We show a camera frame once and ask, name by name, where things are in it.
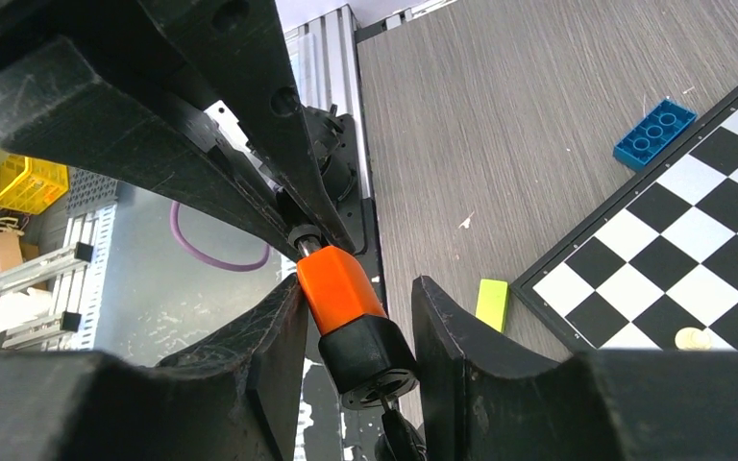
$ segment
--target orange coupling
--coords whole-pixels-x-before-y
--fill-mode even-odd
[[[343,250],[318,250],[298,262],[297,272],[322,336],[363,315],[386,318],[360,263]]]

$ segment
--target yellow plastic crate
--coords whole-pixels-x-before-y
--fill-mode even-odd
[[[10,155],[0,166],[0,207],[40,214],[69,190],[69,172],[51,161]]]

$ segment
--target wooden table surface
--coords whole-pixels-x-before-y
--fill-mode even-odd
[[[415,277],[473,311],[480,279],[516,279],[629,179],[612,147],[649,109],[702,114],[738,85],[738,1],[458,0],[358,58],[390,315],[410,337]],[[568,354],[515,297],[505,334]]]

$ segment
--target wooden block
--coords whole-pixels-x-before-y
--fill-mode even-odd
[[[480,293],[477,296],[477,318],[498,332],[504,331],[504,318],[507,313],[507,282],[501,280],[480,280]]]
[[[0,232],[0,272],[8,271],[36,257],[38,257],[37,246],[21,243],[15,232]],[[46,281],[36,283],[34,287],[45,290]]]

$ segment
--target metal rack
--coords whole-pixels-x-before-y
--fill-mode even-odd
[[[0,296],[28,288],[39,281],[62,274],[74,274],[87,267],[93,249],[83,243],[74,243],[60,250],[27,261],[0,273]],[[81,316],[62,312],[25,323],[0,332],[0,349],[24,349],[50,339],[68,336],[78,331]]]
[[[116,210],[116,199],[112,199],[108,205],[77,214],[67,222],[64,245],[88,243],[93,255],[88,267],[60,275],[55,281],[49,314],[77,313],[82,322],[71,336],[47,342],[43,347],[47,351],[89,351],[94,347]]]

